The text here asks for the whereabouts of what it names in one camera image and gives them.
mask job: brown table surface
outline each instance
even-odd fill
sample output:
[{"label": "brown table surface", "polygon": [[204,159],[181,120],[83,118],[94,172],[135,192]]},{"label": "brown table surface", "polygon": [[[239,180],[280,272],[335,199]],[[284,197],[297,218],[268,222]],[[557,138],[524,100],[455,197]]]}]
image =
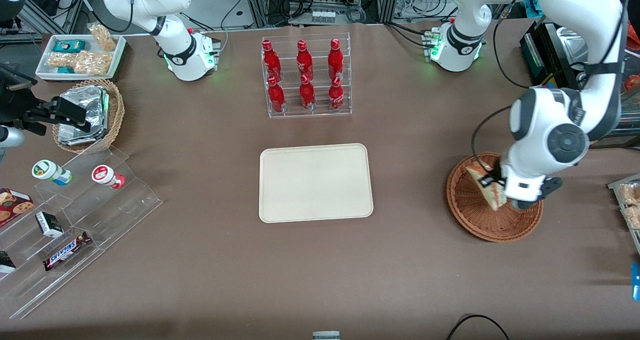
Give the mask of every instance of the brown table surface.
[{"label": "brown table surface", "polygon": [[[529,80],[519,39],[530,23],[505,21],[498,31],[505,71],[521,83]],[[269,119],[261,37],[344,31],[354,114]],[[472,312],[512,338],[638,338],[636,249],[606,188],[640,171],[638,153],[592,151],[562,172],[540,226],[518,242],[476,239],[452,217],[448,172],[470,153],[478,122],[522,93],[490,46],[468,71],[448,73],[383,26],[233,32],[220,70],[186,83],[156,57],[152,38],[127,40],[117,83],[126,114],[114,145],[166,202],[28,317],[0,318],[0,338],[304,339],[335,329],[345,340],[442,339]],[[33,91],[48,100],[70,86],[40,82]],[[481,151],[512,143],[506,121],[501,114],[481,131]],[[352,142],[368,148],[371,217],[260,221],[263,150]],[[28,192],[35,161],[71,155],[50,133],[28,134],[0,167],[2,186]],[[474,319],[454,339],[501,336]]]}]

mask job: bottle with green label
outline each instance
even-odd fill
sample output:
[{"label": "bottle with green label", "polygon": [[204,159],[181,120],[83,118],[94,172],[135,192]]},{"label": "bottle with green label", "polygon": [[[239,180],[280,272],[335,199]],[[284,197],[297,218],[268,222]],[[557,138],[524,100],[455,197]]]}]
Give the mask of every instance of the bottle with green label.
[{"label": "bottle with green label", "polygon": [[33,165],[32,175],[40,180],[51,181],[56,185],[68,185],[73,179],[73,174],[55,162],[49,160],[40,160]]}]

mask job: red bottle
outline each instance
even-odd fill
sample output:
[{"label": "red bottle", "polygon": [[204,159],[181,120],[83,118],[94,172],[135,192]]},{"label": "red bottle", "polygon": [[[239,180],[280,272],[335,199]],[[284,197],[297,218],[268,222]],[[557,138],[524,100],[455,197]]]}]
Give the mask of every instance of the red bottle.
[{"label": "red bottle", "polygon": [[340,78],[335,77],[331,81],[331,88],[329,88],[329,108],[332,110],[340,110],[343,107],[345,92],[343,87],[340,86]]},{"label": "red bottle", "polygon": [[331,40],[331,51],[329,52],[329,79],[343,77],[343,55],[340,51],[340,40]]},{"label": "red bottle", "polygon": [[274,47],[272,46],[272,42],[269,40],[264,40],[262,42],[262,49],[264,50],[264,63],[267,66],[267,73],[270,76],[274,76],[277,82],[282,81],[282,66],[280,65],[280,58],[276,51],[274,51]]},{"label": "red bottle", "polygon": [[300,76],[309,75],[309,80],[314,80],[314,65],[311,61],[311,54],[307,50],[307,42],[300,40],[297,42],[297,68],[300,71]]},{"label": "red bottle", "polygon": [[300,77],[300,98],[302,98],[302,107],[307,111],[312,111],[316,107],[316,92],[314,86],[309,80],[309,75],[302,75]]},{"label": "red bottle", "polygon": [[271,108],[275,112],[285,112],[287,110],[287,104],[284,101],[284,91],[279,86],[275,76],[269,76],[267,80],[269,83],[269,100],[271,101]]}]

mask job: clear acrylic bottle rack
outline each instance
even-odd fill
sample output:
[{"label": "clear acrylic bottle rack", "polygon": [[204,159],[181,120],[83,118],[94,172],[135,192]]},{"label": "clear acrylic bottle rack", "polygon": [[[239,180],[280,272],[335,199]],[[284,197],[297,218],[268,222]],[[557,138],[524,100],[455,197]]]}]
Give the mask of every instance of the clear acrylic bottle rack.
[{"label": "clear acrylic bottle rack", "polygon": [[[0,230],[0,249],[16,266],[10,274],[0,274],[0,299],[12,319],[28,315],[162,204],[131,171],[126,163],[128,155],[113,146],[98,146],[99,143],[87,148],[62,165],[74,175],[69,185],[38,183],[36,190],[43,202]],[[91,172],[101,164],[123,174],[124,187],[114,190],[95,183]],[[55,215],[64,234],[56,239],[42,235],[35,219],[39,211]],[[42,262],[83,231],[91,242],[45,271]]]},{"label": "clear acrylic bottle rack", "polygon": [[[269,85],[267,79],[269,74],[264,61],[264,52],[261,55],[262,75],[264,77],[264,94],[267,100],[267,111],[270,118],[284,117],[310,117],[310,116],[336,116],[350,115],[354,112],[352,94],[352,41],[350,33],[341,34],[320,34],[320,35],[295,35],[295,36],[274,36],[263,37],[263,40],[270,40],[273,49],[279,56],[282,66],[282,90],[286,101],[286,111],[275,112],[269,101]],[[344,105],[340,111],[333,111],[329,108],[329,51],[331,50],[331,40],[340,40],[340,50],[343,54],[342,89],[344,91]],[[315,89],[315,109],[307,111],[302,107],[300,98],[300,72],[296,57],[298,54],[298,41],[305,40],[306,47],[311,54],[313,61],[313,81]]]}]

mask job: wicker basket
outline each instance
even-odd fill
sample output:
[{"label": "wicker basket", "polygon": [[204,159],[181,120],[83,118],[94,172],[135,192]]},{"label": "wicker basket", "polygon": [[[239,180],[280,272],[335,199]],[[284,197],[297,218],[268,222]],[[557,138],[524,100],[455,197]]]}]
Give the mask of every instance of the wicker basket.
[{"label": "wicker basket", "polygon": [[[106,89],[107,93],[109,93],[109,133],[107,133],[107,135],[100,141],[96,142],[93,147],[94,150],[103,150],[105,148],[108,148],[115,141],[116,137],[118,136],[118,132],[120,132],[122,118],[124,117],[124,103],[122,102],[122,96],[118,91],[118,87],[116,87],[110,80],[87,80],[80,82],[73,88],[77,89],[78,87],[89,85],[102,86]],[[60,141],[58,141],[58,127],[58,125],[53,125],[53,141],[55,141],[55,144],[57,144],[58,147],[62,148],[63,150],[67,150],[73,153],[80,153],[94,144],[88,143],[73,146],[62,145]]]},{"label": "wicker basket", "polygon": [[[500,155],[484,152],[479,157],[493,165]],[[542,201],[526,210],[516,210],[507,203],[494,211],[466,170],[475,162],[473,156],[460,161],[446,181],[446,200],[455,219],[473,235],[493,242],[510,242],[529,235],[542,218]]]}]

